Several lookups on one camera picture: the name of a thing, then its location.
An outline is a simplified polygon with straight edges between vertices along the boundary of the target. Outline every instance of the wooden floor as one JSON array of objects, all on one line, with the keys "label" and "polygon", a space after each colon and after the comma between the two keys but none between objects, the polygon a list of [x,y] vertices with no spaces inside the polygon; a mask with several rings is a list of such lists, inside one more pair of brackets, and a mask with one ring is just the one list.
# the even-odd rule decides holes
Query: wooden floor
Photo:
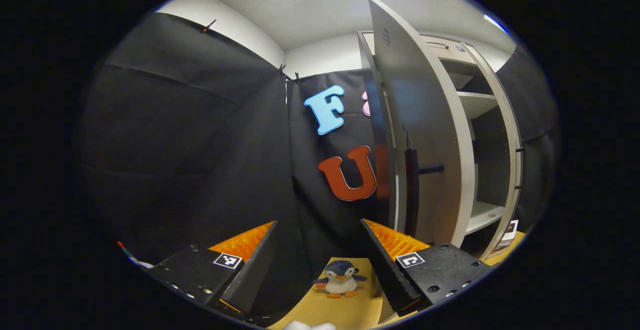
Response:
[{"label": "wooden floor", "polygon": [[[485,263],[493,266],[503,261],[523,238],[524,234],[517,232],[509,250],[487,259]],[[331,323],[336,327],[336,330],[368,330],[415,314],[413,312],[412,314],[398,317],[391,310],[384,294],[376,296],[379,292],[379,287],[369,259],[365,257],[332,257],[329,262],[336,260],[349,260],[359,269],[359,275],[366,276],[367,280],[359,283],[358,294],[348,298],[328,298],[326,291],[313,289],[313,284],[310,283],[309,291],[297,305],[286,316],[269,326],[268,329],[282,330],[292,321],[300,321],[309,326]],[[318,279],[324,277],[325,273],[323,272]]]}]

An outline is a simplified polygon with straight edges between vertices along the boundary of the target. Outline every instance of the orange letter u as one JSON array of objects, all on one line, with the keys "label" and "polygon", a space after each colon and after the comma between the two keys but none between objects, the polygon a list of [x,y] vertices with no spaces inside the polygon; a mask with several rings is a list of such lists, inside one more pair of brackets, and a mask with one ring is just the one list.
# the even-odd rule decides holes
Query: orange letter u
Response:
[{"label": "orange letter u", "polygon": [[324,173],[333,195],[338,199],[345,201],[362,200],[370,197],[376,191],[376,177],[367,157],[369,152],[369,146],[358,146],[347,152],[347,158],[356,163],[362,177],[362,186],[359,188],[350,188],[347,185],[345,175],[340,169],[343,159],[339,156],[329,157],[329,159],[325,159],[318,164],[318,169]]}]

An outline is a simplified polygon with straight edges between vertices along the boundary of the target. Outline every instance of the black fabric backdrop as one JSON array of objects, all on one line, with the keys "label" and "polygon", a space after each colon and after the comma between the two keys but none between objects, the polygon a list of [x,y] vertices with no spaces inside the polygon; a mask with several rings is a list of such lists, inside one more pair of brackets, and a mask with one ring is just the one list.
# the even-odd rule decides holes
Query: black fabric backdrop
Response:
[{"label": "black fabric backdrop", "polygon": [[560,158],[558,107],[544,71],[518,48],[496,72],[509,97],[524,147],[523,188],[515,217],[530,232],[547,208]]},{"label": "black fabric backdrop", "polygon": [[[318,135],[318,120],[304,101],[327,88],[344,88],[340,100],[343,125],[324,135]],[[362,178],[347,153],[358,146],[368,146],[369,162],[375,173],[371,118],[364,115],[362,93],[365,91],[362,70],[346,70],[313,75],[286,83],[288,128],[295,196],[300,203],[303,239],[312,252],[310,266],[313,275],[320,275],[330,257],[366,257],[359,248],[360,219],[376,218],[376,194],[355,201],[344,201],[331,191],[318,164],[331,157],[342,158],[342,173],[351,188],[362,185]]]},{"label": "black fabric backdrop", "polygon": [[235,41],[153,13],[96,70],[77,137],[87,200],[141,261],[278,220],[281,246],[254,306],[263,313],[290,307],[312,279],[284,82]]}]

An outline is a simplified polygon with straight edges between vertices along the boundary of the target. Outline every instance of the cabinet door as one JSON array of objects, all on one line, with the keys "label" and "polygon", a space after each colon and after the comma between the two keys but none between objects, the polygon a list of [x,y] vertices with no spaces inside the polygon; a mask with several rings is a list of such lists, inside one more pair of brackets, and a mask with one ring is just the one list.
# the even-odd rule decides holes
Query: cabinet door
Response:
[{"label": "cabinet door", "polygon": [[438,56],[409,23],[380,0],[369,0],[375,64],[388,102],[395,156],[398,223],[407,209],[407,149],[419,167],[443,164],[419,176],[415,238],[462,244],[475,189],[471,132],[456,89]]},{"label": "cabinet door", "polygon": [[389,112],[389,103],[382,89],[382,79],[371,53],[370,43],[373,43],[373,33],[358,33],[360,61],[364,70],[366,101],[373,130],[375,181],[377,183],[377,188],[375,189],[377,209],[375,211],[378,214],[377,218],[381,219],[383,225],[396,231],[404,232],[404,213],[402,214],[402,223],[400,223],[399,217],[401,214],[396,207],[398,198],[396,193],[396,158],[395,156],[390,156],[395,154],[391,114]]},{"label": "cabinet door", "polygon": [[515,207],[518,203],[518,197],[520,195],[520,190],[516,189],[516,187],[522,183],[522,153],[517,152],[517,149],[522,147],[522,142],[518,124],[514,115],[514,109],[511,105],[511,102],[509,101],[509,98],[507,97],[507,94],[505,93],[505,89],[503,89],[502,84],[500,84],[500,80],[498,80],[496,73],[494,73],[487,61],[485,61],[485,59],[478,53],[475,48],[473,48],[473,46],[469,46],[466,43],[462,43],[461,45],[462,48],[466,50],[466,52],[471,56],[473,61],[478,65],[478,68],[480,68],[480,72],[482,72],[483,77],[485,77],[486,81],[491,87],[491,91],[495,96],[496,101],[498,102],[498,107],[504,120],[504,128],[509,144],[509,187],[507,191],[507,199],[505,201],[503,216],[500,219],[498,228],[493,235],[493,238],[489,242],[486,250],[480,256],[480,260],[484,260],[487,258],[489,253],[491,253],[494,248],[496,248],[496,246],[500,242],[500,239],[502,239],[503,234],[505,234],[505,230],[507,229],[507,226],[509,226],[512,217],[514,216]]}]

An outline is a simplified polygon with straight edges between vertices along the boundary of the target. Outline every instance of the black handle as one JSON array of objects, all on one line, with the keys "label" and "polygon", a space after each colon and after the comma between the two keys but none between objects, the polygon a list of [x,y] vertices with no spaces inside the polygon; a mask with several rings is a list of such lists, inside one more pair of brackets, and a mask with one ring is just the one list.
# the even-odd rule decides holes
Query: black handle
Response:
[{"label": "black handle", "polygon": [[516,148],[516,153],[522,153],[522,161],[520,162],[520,184],[516,185],[515,189],[522,189],[524,187],[524,140],[522,140],[521,147]]},{"label": "black handle", "polygon": [[441,173],[444,171],[443,163],[418,166],[418,152],[413,148],[407,148],[404,152],[406,162],[406,216],[404,233],[410,237],[416,236],[418,225],[418,205],[420,204],[420,175]]},{"label": "black handle", "polygon": [[434,42],[434,41],[425,41],[425,43],[427,44],[437,44],[437,45],[442,45],[444,46],[445,49],[449,49],[449,45],[446,45],[446,43],[441,43],[441,42]]}]

